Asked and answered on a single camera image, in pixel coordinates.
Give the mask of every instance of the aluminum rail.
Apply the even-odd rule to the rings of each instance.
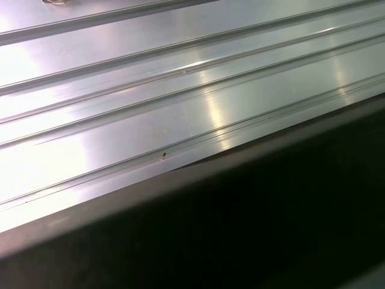
[[[83,29],[76,5],[32,16],[66,32],[0,34],[0,232],[385,91],[385,1],[221,0]]]

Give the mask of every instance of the groove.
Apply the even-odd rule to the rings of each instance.
[[[14,120],[17,120],[17,119],[22,119],[22,118],[29,117],[29,116],[33,116],[35,114],[40,114],[40,113],[45,113],[47,111],[56,110],[56,109],[61,108],[63,106],[73,105],[73,104],[76,104],[76,103],[79,103],[79,102],[82,102],[82,101],[87,101],[89,99],[97,98],[99,96],[107,95],[109,93],[114,93],[114,92],[119,91],[119,90],[129,89],[129,88],[134,87],[134,86],[143,85],[143,84],[148,83],[148,82],[159,81],[159,80],[164,79],[164,78],[169,78],[169,77],[172,77],[172,76],[177,76],[177,75],[179,75],[181,73],[193,72],[195,70],[204,69],[204,68],[207,68],[209,66],[213,66],[213,65],[224,63],[226,61],[231,61],[231,60],[235,60],[237,58],[247,57],[247,56],[250,56],[250,55],[253,55],[253,54],[257,54],[257,53],[261,53],[261,52],[265,52],[265,51],[269,51],[269,50],[273,50],[273,49],[282,48],[284,46],[293,45],[293,44],[296,44],[296,43],[299,43],[299,42],[305,42],[305,41],[308,41],[308,40],[311,40],[311,39],[315,39],[317,37],[322,37],[322,36],[326,36],[326,35],[329,35],[329,34],[338,33],[338,32],[341,32],[341,31],[353,29],[353,28],[356,28],[356,27],[359,27],[359,26],[368,25],[368,24],[371,24],[371,23],[374,23],[374,22],[378,22],[378,21],[381,21],[381,20],[385,20],[385,16],[380,16],[380,17],[372,18],[372,19],[369,19],[369,20],[366,20],[366,21],[352,23],[352,24],[349,24],[349,25],[337,26],[337,27],[334,27],[334,28],[332,28],[330,30],[323,30],[323,31],[320,31],[320,32],[317,32],[317,33],[313,33],[313,34],[305,35],[305,36],[302,36],[302,37],[298,37],[296,39],[291,39],[291,40],[287,40],[287,41],[284,41],[284,42],[275,43],[275,44],[272,44],[272,45],[267,45],[267,46],[264,46],[264,47],[261,47],[261,48],[257,48],[257,49],[251,49],[251,50],[248,50],[248,51],[244,51],[242,53],[229,54],[227,56],[219,57],[217,59],[213,59],[213,60],[210,60],[210,61],[206,61],[206,62],[203,62],[201,64],[195,65],[195,66],[189,66],[189,67],[186,67],[186,68],[175,69],[175,70],[172,70],[172,71],[166,72],[166,73],[160,73],[158,75],[151,76],[151,77],[148,77],[148,78],[143,78],[143,79],[138,80],[138,81],[133,81],[133,82],[129,82],[129,83],[126,83],[126,84],[118,85],[118,86],[113,87],[113,88],[108,89],[108,90],[99,91],[98,93],[92,93],[92,94],[89,94],[89,95],[84,95],[84,96],[80,96],[80,97],[77,97],[77,98],[68,99],[68,100],[57,102],[55,104],[51,104],[51,105],[48,105],[48,106],[45,106],[45,107],[41,107],[41,108],[38,108],[38,109],[35,109],[35,110],[31,110],[31,111],[28,111],[28,112],[25,112],[25,113],[22,113],[22,114],[17,114],[17,115],[11,116],[11,117],[6,117],[6,118],[3,118],[3,119],[0,119],[0,124],[11,122],[11,121],[14,121]]]
[[[243,36],[245,34],[255,33],[266,29],[275,28],[282,25],[292,25],[297,22],[302,22],[310,17],[321,17],[330,13],[335,13],[342,10],[350,10],[357,7],[362,7],[364,5],[372,4],[375,2],[380,2],[382,0],[357,0],[355,2],[342,4],[330,8],[325,8],[321,10],[315,10],[308,13],[299,14],[296,16],[290,16],[286,18],[277,19],[270,22],[259,23],[255,25],[250,25],[235,30],[229,30],[222,33],[212,34],[209,36],[204,36],[198,39],[187,40],[184,42],[179,42],[171,45],[161,46],[159,48],[149,49],[147,51],[137,52],[134,54],[124,55],[121,57],[112,58],[105,61],[100,61],[97,63],[89,64],[86,66],[76,67],[74,69],[64,70],[57,73],[52,73],[50,75],[41,76],[38,78],[29,79],[26,81],[16,82],[9,85],[4,85],[0,87],[0,96],[20,92],[26,89],[32,89],[40,85],[47,85],[57,81],[64,81],[74,77],[79,77],[89,73],[100,72],[108,69],[117,69],[122,65],[133,63],[136,61],[141,61],[148,59],[150,57],[157,57],[171,52],[175,52],[181,49],[192,48],[196,45],[202,45],[207,43],[212,43],[214,41],[226,40],[229,38]]]
[[[155,3],[12,30],[0,33],[0,46],[215,1],[218,0],[163,0]]]
[[[353,82],[353,83],[348,84],[348,85],[344,85],[340,88],[346,88],[345,92],[351,92],[351,91],[355,91],[355,90],[362,89],[365,87],[370,87],[372,85],[381,84],[385,81],[385,78],[380,78],[380,79],[377,79],[377,80],[372,81],[372,82],[368,82],[368,81],[370,81],[370,79],[376,79],[376,78],[383,77],[383,76],[385,76],[385,73],[381,73],[379,75],[374,75],[374,76],[371,76],[369,78],[365,78],[365,79],[362,79],[360,81]],[[197,146],[199,144],[206,143],[207,141],[213,140],[216,137],[218,137],[218,135],[217,135],[218,131],[223,132],[222,134],[220,134],[220,136],[228,135],[228,134],[231,134],[232,132],[239,131],[239,130],[244,131],[245,129],[247,129],[249,127],[256,126],[256,125],[258,125],[262,122],[265,122],[265,121],[269,121],[270,119],[273,119],[275,117],[281,117],[285,114],[293,113],[294,111],[297,111],[300,108],[299,107],[300,104],[303,104],[303,107],[306,107],[306,106],[312,105],[316,102],[323,102],[323,101],[326,101],[327,99],[338,97],[341,94],[341,93],[338,93],[340,88],[321,93],[320,95],[312,96],[312,97],[304,99],[302,101],[299,101],[299,102],[296,102],[293,104],[289,104],[285,107],[277,108],[277,109],[272,110],[272,111],[267,111],[266,113],[262,113],[262,114],[259,114],[257,116],[249,117],[249,118],[241,120],[239,122],[231,123],[231,124],[222,126],[221,128],[218,128],[218,129],[215,129],[212,131],[208,131],[208,132],[205,132],[203,134],[196,135],[192,138],[182,140],[182,141],[179,141],[177,143],[173,143],[171,145],[156,149],[156,150],[148,152],[146,154],[138,155],[138,156],[133,157],[133,158],[119,161],[118,163],[114,163],[114,164],[110,164],[110,165],[105,166],[105,167],[101,167],[100,169],[76,176],[74,178],[70,178],[70,179],[58,182],[56,184],[52,184],[52,185],[47,186],[47,187],[29,192],[29,193],[25,193],[25,194],[20,195],[20,196],[16,196],[16,197],[13,197],[13,198],[8,199],[8,200],[4,200],[4,201],[0,202],[0,206],[3,207],[5,204],[12,204],[12,203],[16,203],[18,201],[23,201],[25,198],[33,197],[35,195],[36,195],[36,197],[44,197],[44,196],[47,196],[50,194],[57,193],[58,191],[61,191],[63,189],[76,187],[78,185],[81,185],[81,184],[84,184],[87,182],[91,182],[91,181],[94,181],[95,179],[103,178],[103,177],[106,177],[108,175],[112,175],[112,174],[115,174],[115,173],[118,173],[121,171],[124,171],[123,173],[126,173],[126,172],[128,172],[129,168],[133,168],[133,167],[137,168],[140,164],[142,164],[142,166],[143,166],[143,164],[146,164],[149,161],[152,161],[152,162],[158,161],[157,156],[162,155],[163,152],[165,152],[165,151],[167,152],[167,154],[172,153],[174,155],[175,153],[178,154],[178,152],[183,151],[186,148],[190,148],[192,146]],[[49,190],[49,189],[52,189],[55,187],[57,188],[57,190],[52,191],[50,193],[42,194],[42,192],[44,192],[45,190]],[[13,205],[10,205],[9,207],[15,207],[17,205],[20,205],[20,204],[13,204]]]
[[[189,93],[189,92],[192,92],[194,90],[202,89],[204,87],[209,87],[209,86],[215,85],[215,84],[220,84],[222,82],[236,80],[238,78],[248,76],[248,75],[254,75],[256,73],[264,73],[265,72],[265,74],[263,74],[262,76],[260,76],[260,75],[258,77],[253,76],[252,79],[243,80],[241,82],[237,82],[236,84],[241,84],[241,83],[247,82],[249,80],[258,79],[261,77],[267,77],[268,75],[272,75],[272,74],[275,74],[278,72],[283,72],[283,71],[286,71],[288,69],[293,69],[293,68],[300,67],[300,66],[303,66],[306,64],[321,61],[323,59],[335,56],[336,54],[346,53],[349,51],[354,51],[356,49],[367,47],[369,45],[381,43],[385,40],[384,36],[385,36],[385,33],[381,33],[381,34],[378,34],[376,36],[371,36],[371,37],[367,37],[365,39],[356,40],[354,42],[345,43],[345,44],[335,46],[332,48],[328,48],[328,49],[324,49],[321,51],[316,51],[316,52],[313,52],[310,54],[302,55],[300,57],[291,58],[291,59],[286,60],[286,61],[274,63],[274,64],[271,64],[269,66],[259,67],[257,69],[253,69],[253,70],[248,70],[248,71],[245,71],[243,73],[231,75],[231,76],[228,76],[226,78],[217,79],[215,81],[207,82],[207,83],[204,83],[201,85],[196,85],[194,87],[190,87],[190,88],[184,89],[184,90],[179,90],[177,92],[169,93],[167,95],[162,95],[162,96],[159,96],[157,98],[152,98],[152,99],[149,99],[146,101],[137,102],[136,104],[128,105],[125,107],[120,107],[116,110],[107,111],[105,113],[97,114],[97,115],[94,115],[94,116],[91,116],[91,117],[88,117],[85,119],[81,119],[81,120],[78,120],[75,122],[70,122],[70,123],[66,123],[66,124],[61,125],[61,126],[56,126],[54,128],[47,129],[45,131],[39,131],[39,132],[36,132],[34,134],[25,135],[23,137],[19,137],[19,138],[15,138],[15,139],[3,142],[0,144],[0,149],[19,144],[23,141],[26,141],[26,140],[29,140],[32,138],[39,138],[39,137],[42,137],[44,135],[47,135],[47,134],[50,134],[53,132],[65,131],[67,129],[70,129],[70,127],[73,125],[84,125],[86,127],[86,128],[80,129],[76,132],[65,134],[65,135],[62,135],[60,137],[56,137],[54,139],[58,139],[61,137],[67,137],[69,135],[75,135],[75,134],[87,131],[89,129],[94,129],[94,128],[97,128],[100,126],[107,125],[109,123],[113,123],[113,122],[117,122],[119,120],[127,119],[130,117],[136,116],[138,114],[147,113],[149,111],[159,109],[159,108],[164,107],[166,105],[171,105],[171,104],[177,103],[179,101],[185,101],[185,100],[191,98],[191,96],[190,96],[187,98],[180,99],[180,95],[184,94],[184,93]],[[101,118],[103,118],[103,122],[102,123],[96,123]]]

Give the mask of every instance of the dark surface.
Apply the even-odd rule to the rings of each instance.
[[[0,261],[1,288],[336,288],[385,259],[385,111]]]

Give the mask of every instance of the silver metal sheet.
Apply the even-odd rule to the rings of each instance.
[[[352,1],[332,1],[333,5],[349,2]],[[280,6],[279,0],[243,0],[242,4],[222,0],[1,46],[0,67],[7,69],[0,74],[0,93],[11,90],[13,84],[38,82],[48,75],[60,79],[58,73],[68,77],[75,70],[90,71],[95,66],[100,69],[112,60],[127,61],[130,56],[154,49],[310,13],[330,4],[295,0],[286,9]]]
[[[0,231],[385,89],[384,1],[222,0],[67,29],[0,47]]]
[[[77,102],[73,105],[66,105],[63,108],[47,111],[46,113],[34,114],[30,117],[24,117],[0,125],[0,144],[19,141],[28,137],[28,142],[23,142],[22,146],[25,148],[26,146],[36,145],[66,134],[66,132],[57,132],[56,134],[46,135],[46,137],[38,137],[40,132],[62,128],[68,123],[71,123],[72,125],[77,122],[78,125],[80,125],[79,122],[82,120],[90,120],[92,117],[99,118],[101,114],[123,108],[128,109],[129,107],[143,104],[154,98],[158,98],[160,103],[162,96],[183,92],[190,87],[207,85],[218,79],[229,79],[244,72],[263,70],[273,64],[277,65],[298,57],[306,57],[315,52],[335,49],[339,46],[361,40],[363,36],[366,38],[375,37],[380,35],[383,31],[385,31],[385,20],[363,25],[353,30],[344,30],[335,34],[327,34],[324,37],[317,37],[310,39],[307,42],[295,43],[280,49],[269,50],[258,54],[252,54],[248,57],[226,61],[207,67],[204,70],[180,73],[179,75],[167,79],[151,81],[129,89],[107,93],[97,98]],[[207,93],[213,89],[216,88],[205,87],[204,92]],[[199,93],[202,92],[197,90],[195,93],[184,93],[175,98],[175,100],[166,101],[169,104],[170,102],[180,101],[180,99],[194,97],[194,95],[199,95]],[[12,102],[10,102],[9,105],[10,109],[5,110],[5,113],[12,111],[11,105]],[[135,113],[136,112],[132,112],[132,110],[127,111],[125,117]],[[106,117],[105,121],[110,122],[111,118],[115,119],[116,117]],[[90,124],[88,127],[92,126],[100,126],[99,120],[95,124]]]
[[[381,27],[383,22],[378,25],[373,22],[381,19],[384,12],[385,4],[379,3],[360,9],[309,19],[306,23],[290,25],[279,30],[261,31],[248,34],[242,38],[231,38],[224,42],[215,42],[208,45],[203,44],[172,54],[153,57],[151,61],[137,61],[121,69],[91,75],[86,78],[72,79],[69,82],[53,87],[41,87],[31,92],[22,91],[21,93],[5,95],[0,98],[0,107],[2,108],[0,110],[0,123],[36,112],[51,110],[54,107],[60,107],[63,102],[66,104],[79,102],[87,98],[94,98],[97,95],[105,95],[108,92],[153,81],[154,79],[189,72],[247,54],[263,52],[271,47],[279,48],[311,38],[316,39],[338,31],[348,30],[338,36],[336,34],[331,35],[326,40],[316,39],[315,41],[319,43],[315,45],[311,44],[314,42],[307,42],[310,43],[307,45],[309,49],[302,49],[297,56],[317,51],[319,45],[322,45],[320,48],[327,49],[338,44],[359,40],[365,36],[365,33],[375,35],[375,33],[379,33],[383,29]],[[373,24],[371,26],[362,26],[366,23]],[[355,26],[362,27],[357,30],[350,29]],[[264,57],[262,62],[256,64],[263,66],[266,65],[266,61],[275,63],[279,62],[280,59],[288,59],[285,51],[280,53],[273,51],[273,53],[277,57]],[[22,102],[22,105],[14,105],[15,101]]]

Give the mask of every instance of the metal channel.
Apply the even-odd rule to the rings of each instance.
[[[0,17],[0,231],[385,90],[385,1],[166,2]]]

